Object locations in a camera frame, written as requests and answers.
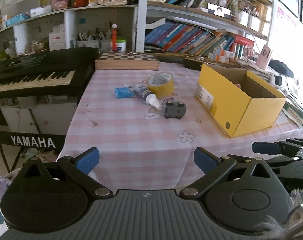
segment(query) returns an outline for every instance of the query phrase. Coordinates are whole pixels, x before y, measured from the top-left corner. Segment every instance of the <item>white cabinet door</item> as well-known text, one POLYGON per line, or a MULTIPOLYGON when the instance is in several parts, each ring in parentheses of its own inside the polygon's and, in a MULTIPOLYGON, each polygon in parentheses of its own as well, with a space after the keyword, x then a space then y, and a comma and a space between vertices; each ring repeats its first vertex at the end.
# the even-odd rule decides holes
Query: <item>white cabinet door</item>
POLYGON ((37 105, 32 109, 43 134, 66 135, 77 108, 76 103, 37 105))
POLYGON ((38 133, 28 109, 0 107, 11 132, 38 133))

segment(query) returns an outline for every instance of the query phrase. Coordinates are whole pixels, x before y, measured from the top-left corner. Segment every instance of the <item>blue sticker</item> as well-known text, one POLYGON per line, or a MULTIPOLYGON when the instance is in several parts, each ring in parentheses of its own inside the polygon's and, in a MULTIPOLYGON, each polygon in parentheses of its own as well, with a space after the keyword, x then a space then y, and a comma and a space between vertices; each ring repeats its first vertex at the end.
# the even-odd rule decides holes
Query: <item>blue sticker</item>
POLYGON ((86 18, 79 19, 79 24, 85 24, 85 23, 86 23, 86 18))

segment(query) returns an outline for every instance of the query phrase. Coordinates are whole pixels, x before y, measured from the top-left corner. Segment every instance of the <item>piano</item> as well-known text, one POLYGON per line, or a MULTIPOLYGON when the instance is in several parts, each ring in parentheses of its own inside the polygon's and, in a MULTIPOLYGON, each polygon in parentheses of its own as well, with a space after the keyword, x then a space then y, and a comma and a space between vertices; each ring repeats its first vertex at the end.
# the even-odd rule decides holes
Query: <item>piano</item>
POLYGON ((79 102, 97 55, 96 48, 73 48, 2 61, 0 98, 75 95, 79 102))

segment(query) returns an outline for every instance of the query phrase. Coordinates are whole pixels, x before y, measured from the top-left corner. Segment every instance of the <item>blue packet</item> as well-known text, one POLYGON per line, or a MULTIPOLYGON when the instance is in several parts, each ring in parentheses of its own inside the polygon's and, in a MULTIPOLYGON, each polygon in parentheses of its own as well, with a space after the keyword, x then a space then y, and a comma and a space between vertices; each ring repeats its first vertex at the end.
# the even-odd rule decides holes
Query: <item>blue packet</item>
POLYGON ((117 98, 132 98, 133 92, 129 87, 115 88, 115 94, 117 98))

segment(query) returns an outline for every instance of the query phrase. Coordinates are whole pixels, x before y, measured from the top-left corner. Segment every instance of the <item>green lid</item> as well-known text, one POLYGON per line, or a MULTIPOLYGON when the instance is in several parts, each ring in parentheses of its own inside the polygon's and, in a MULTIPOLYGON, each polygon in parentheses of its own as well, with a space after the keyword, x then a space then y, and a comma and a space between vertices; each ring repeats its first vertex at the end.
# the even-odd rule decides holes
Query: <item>green lid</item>
POLYGON ((126 42, 126 40, 124 38, 122 38, 122 37, 118 37, 117 40, 116 40, 116 42, 122 43, 122 42, 126 42))

